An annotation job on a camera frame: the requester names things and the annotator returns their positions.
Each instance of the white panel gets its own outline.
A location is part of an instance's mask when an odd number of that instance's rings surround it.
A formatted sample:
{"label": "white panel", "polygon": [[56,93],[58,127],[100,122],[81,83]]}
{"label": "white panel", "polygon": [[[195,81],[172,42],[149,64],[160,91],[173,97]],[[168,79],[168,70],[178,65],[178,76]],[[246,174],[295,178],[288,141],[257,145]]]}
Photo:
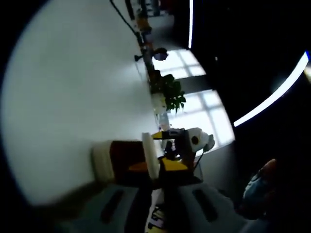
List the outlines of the white panel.
{"label": "white panel", "polygon": [[188,66],[199,65],[198,60],[195,58],[195,56],[192,54],[190,50],[180,50],[178,52],[181,55],[183,61],[186,63],[186,65]]}
{"label": "white panel", "polygon": [[203,98],[205,100],[207,107],[215,107],[222,105],[222,101],[220,100],[217,91],[210,90],[203,92]]}
{"label": "white panel", "polygon": [[234,134],[225,109],[223,107],[213,109],[210,111],[210,115],[219,139],[219,144],[225,145],[232,142],[234,140]]}
{"label": "white panel", "polygon": [[189,71],[192,76],[200,76],[200,75],[205,75],[205,71],[201,66],[194,66],[194,67],[189,67]]}

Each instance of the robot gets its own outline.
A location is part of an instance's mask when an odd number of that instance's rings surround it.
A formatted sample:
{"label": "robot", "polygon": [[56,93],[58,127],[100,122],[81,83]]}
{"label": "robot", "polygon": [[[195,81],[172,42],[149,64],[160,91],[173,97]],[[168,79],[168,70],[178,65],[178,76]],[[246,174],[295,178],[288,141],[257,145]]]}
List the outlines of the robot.
{"label": "robot", "polygon": [[[149,144],[152,139],[174,140],[175,150],[171,153],[179,154],[181,161],[163,156],[159,158],[157,179],[149,172],[149,181],[138,185],[108,184],[102,193],[86,204],[77,219],[63,222],[58,229],[75,233],[147,232],[150,210],[155,205],[154,190],[162,189],[168,232],[246,233],[254,228],[256,232],[265,232],[266,223],[244,219],[235,212],[230,199],[193,175],[195,153],[201,149],[210,150],[215,145],[213,135],[199,128],[170,129],[152,136],[143,133],[142,139]],[[137,174],[137,171],[129,170],[127,174],[131,178],[139,176],[139,171]]]}

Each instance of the black cable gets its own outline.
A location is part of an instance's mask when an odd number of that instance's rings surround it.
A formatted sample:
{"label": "black cable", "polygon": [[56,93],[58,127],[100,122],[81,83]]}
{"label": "black cable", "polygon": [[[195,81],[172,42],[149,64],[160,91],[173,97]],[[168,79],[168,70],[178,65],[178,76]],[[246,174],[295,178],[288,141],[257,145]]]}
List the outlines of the black cable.
{"label": "black cable", "polygon": [[131,4],[131,0],[125,0],[125,5],[128,11],[128,14],[130,15],[131,20],[135,20],[135,15],[134,15],[134,11],[133,11],[133,7]]}
{"label": "black cable", "polygon": [[194,166],[193,171],[195,171],[196,167],[199,165],[199,162],[200,162],[200,160],[202,159],[202,157],[203,157],[203,155],[204,155],[204,152],[205,152],[205,151],[203,151],[201,157],[200,157],[199,160],[196,162],[196,165]]}
{"label": "black cable", "polygon": [[137,37],[137,32],[134,31],[134,29],[131,27],[131,25],[125,20],[125,18],[123,17],[123,15],[121,14],[121,12],[119,11],[119,9],[117,8],[117,6],[114,4],[113,0],[110,0],[111,5],[113,6],[113,8],[115,8],[115,10],[117,11],[118,15],[121,17],[121,19],[124,21],[124,23],[130,28],[130,30],[132,31],[132,33]]}

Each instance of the white wall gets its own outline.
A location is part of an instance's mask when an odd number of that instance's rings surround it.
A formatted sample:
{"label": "white wall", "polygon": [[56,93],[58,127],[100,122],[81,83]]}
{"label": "white wall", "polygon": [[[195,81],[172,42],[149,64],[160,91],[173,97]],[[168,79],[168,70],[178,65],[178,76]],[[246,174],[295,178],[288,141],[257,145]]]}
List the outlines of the white wall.
{"label": "white wall", "polygon": [[168,51],[181,49],[173,40],[174,16],[151,17],[148,23],[152,27],[154,48],[164,47]]}
{"label": "white wall", "polygon": [[[124,1],[115,3],[129,20]],[[1,131],[30,203],[92,182],[93,142],[157,130],[134,54],[136,39],[109,1],[51,0],[25,29],[5,74]]]}
{"label": "white wall", "polygon": [[232,143],[205,154],[200,168],[204,182],[225,191],[234,200],[239,198],[241,181]]}

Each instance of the white pot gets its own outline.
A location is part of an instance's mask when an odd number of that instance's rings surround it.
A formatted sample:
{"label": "white pot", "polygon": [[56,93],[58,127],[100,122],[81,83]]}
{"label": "white pot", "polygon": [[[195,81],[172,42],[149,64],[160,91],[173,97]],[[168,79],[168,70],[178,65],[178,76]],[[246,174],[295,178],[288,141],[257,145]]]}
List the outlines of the white pot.
{"label": "white pot", "polygon": [[165,97],[162,93],[155,93],[151,95],[152,105],[156,114],[162,114],[166,112]]}

